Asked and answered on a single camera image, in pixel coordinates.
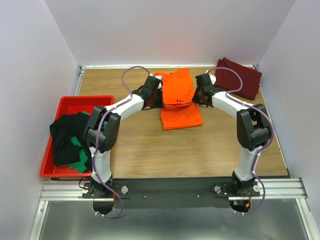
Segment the orange t shirt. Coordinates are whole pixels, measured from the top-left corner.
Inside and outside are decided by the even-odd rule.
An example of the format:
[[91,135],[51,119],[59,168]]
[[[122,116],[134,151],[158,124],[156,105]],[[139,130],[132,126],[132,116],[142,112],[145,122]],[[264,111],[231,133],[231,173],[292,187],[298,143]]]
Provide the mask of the orange t shirt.
[[163,130],[201,126],[203,119],[199,106],[193,102],[195,90],[189,69],[180,68],[171,73],[157,71],[155,75],[163,80],[164,107],[160,112]]

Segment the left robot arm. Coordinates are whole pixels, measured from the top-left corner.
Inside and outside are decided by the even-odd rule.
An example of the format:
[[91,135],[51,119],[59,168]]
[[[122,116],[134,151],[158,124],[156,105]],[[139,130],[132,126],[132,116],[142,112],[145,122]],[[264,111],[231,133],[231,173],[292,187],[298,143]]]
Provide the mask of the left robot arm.
[[163,77],[149,74],[142,86],[112,105],[93,108],[84,128],[83,138],[92,159],[92,186],[102,191],[112,189],[111,150],[115,146],[121,122],[146,108],[163,107]]

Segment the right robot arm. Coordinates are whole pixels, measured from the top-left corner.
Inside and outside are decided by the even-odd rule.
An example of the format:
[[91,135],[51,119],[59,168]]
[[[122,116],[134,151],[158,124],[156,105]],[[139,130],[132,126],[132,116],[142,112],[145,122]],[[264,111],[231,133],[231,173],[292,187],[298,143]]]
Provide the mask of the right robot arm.
[[236,136],[242,149],[229,190],[235,195],[241,194],[254,185],[257,162],[262,150],[273,140],[274,127],[264,105],[246,103],[216,88],[216,77],[208,72],[195,79],[192,101],[223,110],[236,120]]

